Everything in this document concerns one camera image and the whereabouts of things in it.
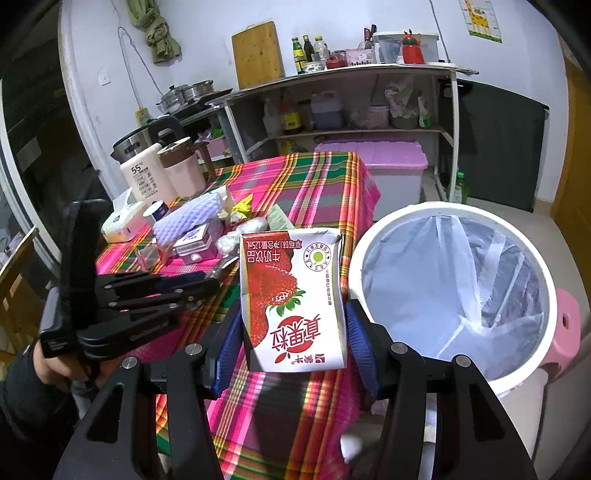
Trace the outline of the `person's left hand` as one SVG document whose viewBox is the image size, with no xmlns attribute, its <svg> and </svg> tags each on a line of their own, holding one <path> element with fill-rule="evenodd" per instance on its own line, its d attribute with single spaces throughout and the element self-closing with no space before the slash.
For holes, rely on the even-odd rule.
<svg viewBox="0 0 591 480">
<path fill-rule="evenodd" d="M 39 380 L 46 385 L 62 385 L 65 380 L 86 382 L 88 375 L 76 357 L 46 358 L 40 342 L 33 350 L 33 367 Z"/>
</svg>

